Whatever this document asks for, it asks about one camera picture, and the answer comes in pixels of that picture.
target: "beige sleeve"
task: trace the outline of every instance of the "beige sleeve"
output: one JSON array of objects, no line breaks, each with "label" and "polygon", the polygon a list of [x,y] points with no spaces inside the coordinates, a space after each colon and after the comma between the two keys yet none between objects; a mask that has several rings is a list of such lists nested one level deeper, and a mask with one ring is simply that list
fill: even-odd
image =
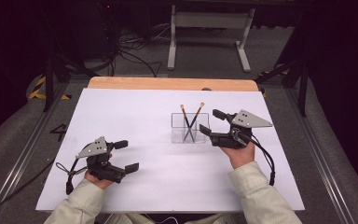
[{"label": "beige sleeve", "polygon": [[87,179],[83,179],[68,199],[60,202],[45,224],[93,224],[101,212],[104,192]]},{"label": "beige sleeve", "polygon": [[283,196],[261,172],[257,162],[245,164],[229,174],[248,224],[301,223]]}]

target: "hand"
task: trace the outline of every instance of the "hand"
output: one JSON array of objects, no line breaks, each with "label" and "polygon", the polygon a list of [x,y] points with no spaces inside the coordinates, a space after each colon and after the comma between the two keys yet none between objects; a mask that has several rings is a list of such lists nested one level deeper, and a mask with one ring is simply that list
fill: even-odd
[{"label": "hand", "polygon": [[89,182],[93,183],[95,186],[97,186],[100,189],[106,189],[107,187],[113,184],[113,181],[111,180],[98,179],[94,175],[91,175],[89,171],[86,171],[84,178],[86,178]]},{"label": "hand", "polygon": [[229,161],[234,169],[255,160],[255,144],[252,142],[249,142],[246,147],[240,149],[229,147],[220,148],[228,155]]}]

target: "white table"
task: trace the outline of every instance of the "white table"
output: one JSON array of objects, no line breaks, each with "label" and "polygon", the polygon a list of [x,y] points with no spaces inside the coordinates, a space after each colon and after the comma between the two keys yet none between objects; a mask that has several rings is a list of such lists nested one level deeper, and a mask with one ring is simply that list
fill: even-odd
[{"label": "white table", "polygon": [[[218,147],[212,147],[209,139],[205,144],[171,141],[171,113],[181,113],[179,105],[184,105],[187,113],[196,112],[200,102],[205,103],[201,112],[209,113],[214,132],[226,133],[229,127],[226,121],[213,117],[213,109],[231,114],[245,109],[271,120],[259,91],[88,88],[81,94],[56,161],[69,169],[75,154],[101,135],[109,142],[128,140],[128,147],[113,151],[111,162],[118,167],[139,162],[140,169],[107,190],[103,212],[240,212],[240,201],[227,177],[232,171],[227,156]],[[275,161],[275,187],[293,209],[304,210],[275,129],[253,131]],[[270,169],[261,150],[255,156],[263,173],[269,176]],[[85,165],[86,160],[80,159],[76,168]],[[74,186],[82,177],[74,177]],[[52,211],[67,197],[66,179],[66,173],[52,167],[36,210]]]}]

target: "transparent container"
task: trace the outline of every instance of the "transparent container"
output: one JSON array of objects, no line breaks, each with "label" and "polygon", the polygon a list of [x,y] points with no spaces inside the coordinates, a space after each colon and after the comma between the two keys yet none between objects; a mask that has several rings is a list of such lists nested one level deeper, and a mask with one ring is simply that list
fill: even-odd
[{"label": "transparent container", "polygon": [[186,113],[186,116],[188,124],[191,126],[193,123],[191,129],[188,128],[183,113],[171,114],[172,142],[175,144],[205,143],[208,136],[200,132],[200,124],[209,128],[209,114],[199,113],[194,122],[196,113]]}]

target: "metal bracket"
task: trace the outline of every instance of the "metal bracket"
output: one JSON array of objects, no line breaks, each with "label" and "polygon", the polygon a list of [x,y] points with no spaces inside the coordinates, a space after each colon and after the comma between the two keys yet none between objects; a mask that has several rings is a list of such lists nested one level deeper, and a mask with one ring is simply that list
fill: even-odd
[{"label": "metal bracket", "polygon": [[104,154],[107,151],[106,141],[104,136],[101,136],[98,139],[95,139],[94,142],[86,145],[77,155],[76,158],[84,158],[90,156],[96,156],[100,154]]},{"label": "metal bracket", "polygon": [[273,124],[265,119],[246,111],[241,110],[232,120],[232,123],[244,128],[272,127]]}]

